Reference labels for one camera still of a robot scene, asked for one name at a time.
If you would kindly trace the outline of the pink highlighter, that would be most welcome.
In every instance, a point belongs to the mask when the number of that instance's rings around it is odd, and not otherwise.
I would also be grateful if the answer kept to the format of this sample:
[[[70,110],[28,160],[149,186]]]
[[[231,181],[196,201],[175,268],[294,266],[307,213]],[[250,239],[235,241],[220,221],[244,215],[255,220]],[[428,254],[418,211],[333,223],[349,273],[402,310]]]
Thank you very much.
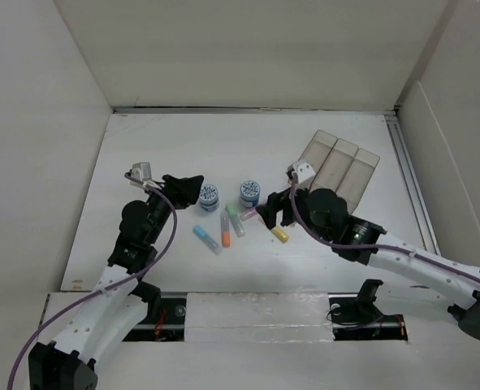
[[[242,212],[240,214],[240,219],[242,221],[245,221],[245,220],[248,220],[250,218],[252,218],[253,216],[255,216],[257,214],[257,211],[255,208],[251,208],[251,209],[248,209],[248,210],[245,210],[244,212]]]

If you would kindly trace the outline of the blue white jar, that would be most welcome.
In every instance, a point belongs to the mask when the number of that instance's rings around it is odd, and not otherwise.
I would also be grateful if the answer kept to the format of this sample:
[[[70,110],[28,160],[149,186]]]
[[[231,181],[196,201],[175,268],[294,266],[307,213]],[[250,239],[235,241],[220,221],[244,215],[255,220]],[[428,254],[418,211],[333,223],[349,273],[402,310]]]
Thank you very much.
[[[219,207],[218,189],[212,184],[203,184],[199,195],[200,207],[206,212],[213,212]]]
[[[247,209],[254,208],[259,203],[260,185],[253,180],[247,180],[240,185],[240,203]]]

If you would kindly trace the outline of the yellow highlighter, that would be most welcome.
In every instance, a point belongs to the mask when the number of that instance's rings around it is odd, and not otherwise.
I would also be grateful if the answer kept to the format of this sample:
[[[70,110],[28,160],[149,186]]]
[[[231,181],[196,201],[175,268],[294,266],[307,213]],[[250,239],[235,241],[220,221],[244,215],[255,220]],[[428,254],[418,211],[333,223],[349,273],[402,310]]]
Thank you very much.
[[[281,227],[274,227],[270,231],[280,242],[288,242],[289,235]]]

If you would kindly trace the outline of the green highlighter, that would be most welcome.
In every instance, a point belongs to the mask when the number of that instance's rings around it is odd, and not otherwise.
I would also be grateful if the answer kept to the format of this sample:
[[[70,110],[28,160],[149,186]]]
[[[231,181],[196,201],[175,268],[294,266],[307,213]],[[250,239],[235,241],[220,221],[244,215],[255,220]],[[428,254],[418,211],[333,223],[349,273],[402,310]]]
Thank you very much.
[[[237,212],[236,206],[234,203],[229,202],[226,204],[226,210],[229,215],[231,225],[233,226],[236,235],[238,237],[243,237],[245,235],[244,227],[241,222],[240,216]]]

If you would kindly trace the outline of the orange highlighter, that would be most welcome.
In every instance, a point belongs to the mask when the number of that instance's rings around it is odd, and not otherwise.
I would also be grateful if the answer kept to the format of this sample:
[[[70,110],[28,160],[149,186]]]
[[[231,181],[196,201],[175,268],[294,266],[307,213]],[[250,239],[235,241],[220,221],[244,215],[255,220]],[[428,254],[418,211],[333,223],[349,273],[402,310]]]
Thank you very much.
[[[223,210],[220,214],[221,242],[223,248],[231,245],[230,221],[228,213]]]

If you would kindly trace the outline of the blue highlighter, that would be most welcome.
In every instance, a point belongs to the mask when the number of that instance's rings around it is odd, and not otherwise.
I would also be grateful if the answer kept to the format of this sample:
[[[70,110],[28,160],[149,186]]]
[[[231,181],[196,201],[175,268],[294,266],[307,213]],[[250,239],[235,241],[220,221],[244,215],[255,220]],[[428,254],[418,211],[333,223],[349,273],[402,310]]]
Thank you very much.
[[[216,240],[214,240],[203,227],[200,225],[195,225],[192,231],[197,238],[214,254],[219,255],[221,253],[222,246]]]

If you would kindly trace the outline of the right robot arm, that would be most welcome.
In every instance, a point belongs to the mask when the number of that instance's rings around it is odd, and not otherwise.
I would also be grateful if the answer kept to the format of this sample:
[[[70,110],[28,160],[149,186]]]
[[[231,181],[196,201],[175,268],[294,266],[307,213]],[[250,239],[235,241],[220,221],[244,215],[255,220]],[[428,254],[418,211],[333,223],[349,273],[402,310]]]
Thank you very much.
[[[330,189],[288,188],[256,207],[268,228],[298,223],[339,257],[390,271],[452,301],[448,313],[466,335],[480,340],[480,266],[453,262],[396,238],[383,227],[348,213],[346,201]]]

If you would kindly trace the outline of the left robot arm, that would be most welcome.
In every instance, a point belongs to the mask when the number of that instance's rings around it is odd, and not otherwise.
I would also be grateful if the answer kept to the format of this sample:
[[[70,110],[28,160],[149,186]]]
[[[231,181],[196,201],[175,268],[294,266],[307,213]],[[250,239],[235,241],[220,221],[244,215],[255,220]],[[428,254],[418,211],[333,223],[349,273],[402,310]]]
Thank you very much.
[[[147,194],[121,212],[115,247],[93,291],[71,304],[77,312],[49,343],[37,342],[28,354],[31,389],[95,389],[98,375],[118,344],[141,321],[152,322],[162,294],[143,278],[163,256],[154,245],[177,210],[197,203],[203,175],[145,182],[126,178]]]

